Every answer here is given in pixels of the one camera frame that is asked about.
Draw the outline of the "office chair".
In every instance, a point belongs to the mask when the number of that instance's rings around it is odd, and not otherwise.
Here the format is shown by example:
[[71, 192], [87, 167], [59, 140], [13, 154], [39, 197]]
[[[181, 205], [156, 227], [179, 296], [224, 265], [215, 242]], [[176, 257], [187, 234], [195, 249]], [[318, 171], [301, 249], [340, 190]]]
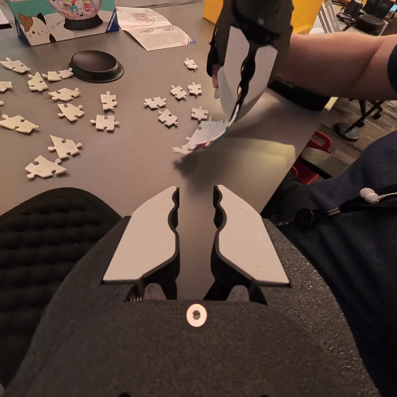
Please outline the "office chair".
[[306, 147], [298, 157], [301, 164], [322, 179], [341, 176], [349, 167], [348, 164], [326, 151]]

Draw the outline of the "red panel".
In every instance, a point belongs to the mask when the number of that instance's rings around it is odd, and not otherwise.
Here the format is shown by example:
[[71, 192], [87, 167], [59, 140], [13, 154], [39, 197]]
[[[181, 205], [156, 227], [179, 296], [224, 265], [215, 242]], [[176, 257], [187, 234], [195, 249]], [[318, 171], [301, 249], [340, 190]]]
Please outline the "red panel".
[[[307, 143], [305, 148], [316, 148], [318, 150], [324, 151], [331, 154], [331, 139], [320, 131], [315, 131], [310, 141]], [[310, 184], [315, 181], [319, 176], [315, 171], [311, 171], [307, 166], [305, 166], [300, 159], [297, 159], [290, 169], [293, 176], [305, 185]]]

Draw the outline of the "scattered loose puzzle pieces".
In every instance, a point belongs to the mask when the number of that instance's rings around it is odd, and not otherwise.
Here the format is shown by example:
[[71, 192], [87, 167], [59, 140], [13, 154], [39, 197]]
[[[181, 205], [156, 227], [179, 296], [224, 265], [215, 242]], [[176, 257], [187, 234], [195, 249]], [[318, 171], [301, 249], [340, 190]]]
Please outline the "scattered loose puzzle pieces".
[[[188, 58], [186, 58], [184, 63], [185, 66], [191, 70], [196, 69], [197, 67], [195, 62], [193, 60], [189, 60]], [[30, 68], [28, 68], [19, 60], [12, 61], [8, 57], [5, 61], [1, 61], [1, 65], [16, 73], [22, 74], [30, 71]], [[48, 89], [44, 79], [55, 82], [72, 77], [73, 75], [77, 77], [77, 72], [73, 72], [72, 67], [60, 71], [48, 71], [47, 74], [43, 75], [41, 75], [39, 72], [36, 72], [34, 75], [28, 75], [29, 80], [27, 83], [31, 91], [42, 92]], [[10, 81], [1, 81], [1, 92], [5, 92], [11, 88], [12, 83]], [[192, 84], [188, 86], [188, 90], [190, 95], [194, 95], [196, 97], [202, 94], [201, 85], [196, 84], [195, 82], [192, 82]], [[64, 87], [55, 92], [49, 92], [48, 94], [52, 100], [70, 102], [77, 98], [81, 92], [77, 87], [74, 90]], [[172, 86], [171, 94], [178, 100], [187, 98], [187, 93], [180, 86]], [[112, 95], [110, 91], [107, 91], [106, 94], [101, 94], [100, 99], [103, 110], [114, 110], [114, 108], [117, 106], [116, 95]], [[166, 98], [147, 98], [143, 104], [145, 107], [149, 107], [151, 110], [161, 109], [166, 106]], [[61, 118], [64, 117], [70, 122], [77, 121], [78, 118], [85, 114], [82, 105], [75, 106], [71, 103], [67, 103], [66, 105], [58, 104], [57, 106], [60, 110], [58, 116]], [[198, 122], [205, 121], [208, 119], [208, 112], [209, 111], [204, 110], [202, 106], [198, 108], [192, 108], [191, 118], [197, 120]], [[19, 133], [31, 133], [33, 130], [38, 128], [37, 125], [29, 122], [25, 117], [19, 115], [9, 117], [4, 114], [1, 115], [1, 117], [1, 126], [12, 131], [17, 131]], [[177, 125], [177, 117], [168, 109], [159, 111], [158, 120], [167, 127]], [[98, 131], [113, 132], [114, 127], [118, 126], [120, 123], [115, 120], [115, 116], [113, 115], [96, 115], [96, 119], [91, 120], [91, 124], [94, 125]], [[55, 161], [49, 161], [41, 155], [38, 156], [36, 159], [34, 159], [33, 163], [30, 163], [25, 167], [25, 171], [27, 172], [27, 177], [29, 179], [34, 179], [35, 177], [48, 178], [52, 177], [53, 175], [59, 175], [67, 172], [67, 169], [61, 166], [62, 160], [68, 158], [69, 156], [75, 156], [79, 154], [79, 149], [82, 147], [81, 143], [75, 143], [70, 139], [63, 139], [52, 135], [50, 138], [53, 145], [49, 146], [48, 150], [50, 152], [56, 151], [58, 155], [57, 159]]]

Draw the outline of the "assembled white puzzle section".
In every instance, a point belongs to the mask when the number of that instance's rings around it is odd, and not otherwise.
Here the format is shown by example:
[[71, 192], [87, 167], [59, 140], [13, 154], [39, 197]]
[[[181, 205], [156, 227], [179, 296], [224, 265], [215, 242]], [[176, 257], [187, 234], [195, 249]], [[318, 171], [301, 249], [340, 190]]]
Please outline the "assembled white puzzle section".
[[239, 110], [240, 106], [237, 104], [229, 121], [202, 121], [193, 135], [186, 138], [187, 143], [181, 147], [173, 147], [172, 152], [186, 156], [195, 152], [204, 151], [214, 145], [230, 129], [235, 122]]

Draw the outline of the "black badge reel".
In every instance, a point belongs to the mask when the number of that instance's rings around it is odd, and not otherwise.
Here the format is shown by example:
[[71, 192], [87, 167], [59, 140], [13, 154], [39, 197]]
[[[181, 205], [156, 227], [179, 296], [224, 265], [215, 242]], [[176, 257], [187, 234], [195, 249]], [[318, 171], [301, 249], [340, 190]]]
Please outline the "black badge reel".
[[301, 230], [309, 229], [323, 220], [328, 219], [331, 216], [340, 214], [339, 208], [331, 209], [329, 211], [324, 210], [310, 210], [307, 208], [300, 209], [295, 216], [290, 220], [278, 221], [277, 226], [295, 226]]

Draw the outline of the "white tablet stand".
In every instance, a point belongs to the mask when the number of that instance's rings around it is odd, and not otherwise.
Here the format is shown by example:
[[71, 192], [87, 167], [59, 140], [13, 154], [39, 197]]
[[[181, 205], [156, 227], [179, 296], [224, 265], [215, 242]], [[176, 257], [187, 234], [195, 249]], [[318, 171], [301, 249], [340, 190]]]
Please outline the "white tablet stand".
[[336, 17], [332, 1], [322, 1], [315, 23], [310, 33], [316, 32], [320, 34], [328, 34], [340, 31], [340, 24]]

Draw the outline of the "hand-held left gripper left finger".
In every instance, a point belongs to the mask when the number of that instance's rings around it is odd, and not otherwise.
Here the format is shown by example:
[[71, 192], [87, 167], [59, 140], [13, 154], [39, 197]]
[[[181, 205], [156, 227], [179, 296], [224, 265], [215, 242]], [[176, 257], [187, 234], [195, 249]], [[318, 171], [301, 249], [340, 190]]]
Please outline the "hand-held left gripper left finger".
[[179, 188], [170, 186], [139, 206], [130, 217], [107, 270], [104, 283], [143, 281], [176, 259]]

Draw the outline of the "yellow bin on far table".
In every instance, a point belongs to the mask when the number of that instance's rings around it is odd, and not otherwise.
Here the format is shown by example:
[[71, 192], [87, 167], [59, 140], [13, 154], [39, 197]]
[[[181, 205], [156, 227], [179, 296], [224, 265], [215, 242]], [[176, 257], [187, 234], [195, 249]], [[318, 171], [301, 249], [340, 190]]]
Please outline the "yellow bin on far table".
[[[293, 33], [309, 34], [319, 13], [322, 0], [293, 0], [291, 24]], [[203, 17], [215, 24], [223, 6], [222, 0], [205, 0]]]

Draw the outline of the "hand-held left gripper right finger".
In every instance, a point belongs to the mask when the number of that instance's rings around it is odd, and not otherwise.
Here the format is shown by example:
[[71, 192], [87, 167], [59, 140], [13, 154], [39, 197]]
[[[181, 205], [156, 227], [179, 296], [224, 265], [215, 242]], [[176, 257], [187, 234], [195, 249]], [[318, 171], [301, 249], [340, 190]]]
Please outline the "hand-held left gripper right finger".
[[289, 285], [290, 281], [260, 214], [224, 185], [213, 193], [217, 227], [214, 249], [220, 265], [234, 269], [248, 283]]

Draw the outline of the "black round stand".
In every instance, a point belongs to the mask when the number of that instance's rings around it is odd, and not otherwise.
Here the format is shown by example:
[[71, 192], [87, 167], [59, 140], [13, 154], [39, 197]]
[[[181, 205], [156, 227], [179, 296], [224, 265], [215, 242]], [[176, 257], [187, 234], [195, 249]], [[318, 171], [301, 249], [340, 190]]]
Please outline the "black round stand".
[[123, 65], [111, 54], [99, 50], [75, 53], [69, 68], [75, 77], [90, 83], [109, 83], [124, 75]]

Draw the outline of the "puzzle ball box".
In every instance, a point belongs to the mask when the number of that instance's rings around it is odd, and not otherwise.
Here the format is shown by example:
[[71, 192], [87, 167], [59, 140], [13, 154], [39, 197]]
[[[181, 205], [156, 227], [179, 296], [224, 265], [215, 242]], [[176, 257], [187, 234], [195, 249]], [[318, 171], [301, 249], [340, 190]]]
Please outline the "puzzle ball box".
[[120, 29], [113, 0], [5, 0], [1, 10], [31, 47]]

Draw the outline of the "folded instruction leaflet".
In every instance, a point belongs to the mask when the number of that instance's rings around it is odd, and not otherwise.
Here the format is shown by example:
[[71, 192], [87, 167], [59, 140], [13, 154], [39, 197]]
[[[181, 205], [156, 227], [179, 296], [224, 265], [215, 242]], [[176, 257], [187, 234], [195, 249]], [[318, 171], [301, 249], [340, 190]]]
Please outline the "folded instruction leaflet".
[[146, 51], [182, 47], [196, 42], [166, 17], [150, 8], [116, 7], [119, 27]]

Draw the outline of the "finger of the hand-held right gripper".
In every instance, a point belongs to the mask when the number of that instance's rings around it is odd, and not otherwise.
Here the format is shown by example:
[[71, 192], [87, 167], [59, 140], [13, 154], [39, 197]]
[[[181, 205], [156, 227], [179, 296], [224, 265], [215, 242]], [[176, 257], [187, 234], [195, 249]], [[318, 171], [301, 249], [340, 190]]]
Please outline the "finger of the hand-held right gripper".
[[239, 28], [230, 26], [228, 33], [224, 63], [217, 73], [217, 96], [226, 120], [238, 122], [246, 114], [245, 108], [251, 101], [249, 81], [241, 75], [250, 44]]
[[259, 47], [248, 55], [241, 72], [237, 118], [244, 117], [265, 92], [276, 57], [275, 47]]

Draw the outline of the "person's right forearm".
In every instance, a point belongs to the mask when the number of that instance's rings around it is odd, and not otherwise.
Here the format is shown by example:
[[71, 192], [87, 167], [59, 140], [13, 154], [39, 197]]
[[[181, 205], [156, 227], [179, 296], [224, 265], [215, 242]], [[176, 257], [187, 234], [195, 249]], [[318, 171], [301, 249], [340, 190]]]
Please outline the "person's right forearm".
[[385, 101], [397, 99], [396, 66], [396, 34], [292, 34], [278, 75], [325, 97]]

